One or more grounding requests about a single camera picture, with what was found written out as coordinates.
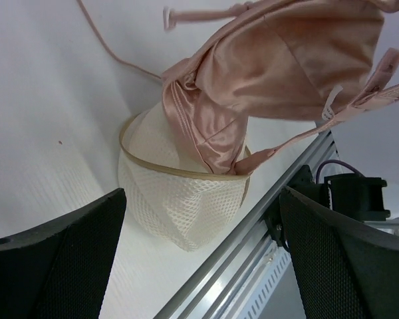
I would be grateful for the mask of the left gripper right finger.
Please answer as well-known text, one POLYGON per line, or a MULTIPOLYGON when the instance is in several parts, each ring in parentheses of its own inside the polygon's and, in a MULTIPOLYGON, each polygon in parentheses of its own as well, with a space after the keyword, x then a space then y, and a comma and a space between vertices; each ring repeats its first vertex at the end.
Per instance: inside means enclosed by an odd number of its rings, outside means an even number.
POLYGON ((307 318, 399 318, 399 237, 290 187, 279 203, 307 318))

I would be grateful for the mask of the round mesh laundry bag glasses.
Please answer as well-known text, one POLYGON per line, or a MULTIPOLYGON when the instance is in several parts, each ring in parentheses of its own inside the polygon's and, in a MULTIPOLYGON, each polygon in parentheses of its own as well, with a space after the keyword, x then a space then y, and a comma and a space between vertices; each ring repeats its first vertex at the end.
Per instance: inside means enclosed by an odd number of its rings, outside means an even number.
POLYGON ((119 144, 129 211, 147 232, 185 251, 214 239, 247 195, 249 176, 208 173, 176 145, 161 104, 130 118, 119 144))

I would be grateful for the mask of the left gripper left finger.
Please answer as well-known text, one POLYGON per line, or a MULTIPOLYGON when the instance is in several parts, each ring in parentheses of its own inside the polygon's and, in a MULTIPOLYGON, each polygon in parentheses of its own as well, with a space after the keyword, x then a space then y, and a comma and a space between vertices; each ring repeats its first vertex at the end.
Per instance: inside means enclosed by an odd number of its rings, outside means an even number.
POLYGON ((125 212, 119 188, 0 238, 0 318, 98 318, 125 212))

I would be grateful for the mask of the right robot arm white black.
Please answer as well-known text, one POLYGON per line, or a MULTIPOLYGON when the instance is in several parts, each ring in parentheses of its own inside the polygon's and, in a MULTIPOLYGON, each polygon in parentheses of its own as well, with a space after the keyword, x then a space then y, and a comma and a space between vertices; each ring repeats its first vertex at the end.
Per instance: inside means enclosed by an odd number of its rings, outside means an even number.
POLYGON ((351 165, 330 159, 312 171, 303 165, 287 187, 351 219, 399 237, 399 182, 366 177, 351 165))

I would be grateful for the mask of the pink satin bra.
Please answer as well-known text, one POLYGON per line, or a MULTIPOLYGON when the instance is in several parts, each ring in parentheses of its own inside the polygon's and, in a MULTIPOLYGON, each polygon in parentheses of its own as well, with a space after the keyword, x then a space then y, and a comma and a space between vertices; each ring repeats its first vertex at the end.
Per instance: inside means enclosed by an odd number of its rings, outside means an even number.
POLYGON ((164 28, 226 19, 161 75, 159 104, 120 132, 120 158, 150 171, 236 180, 282 150, 245 153, 250 118, 315 121, 291 143, 399 102, 399 50, 374 64, 399 1, 253 1, 218 11, 165 9, 164 28))

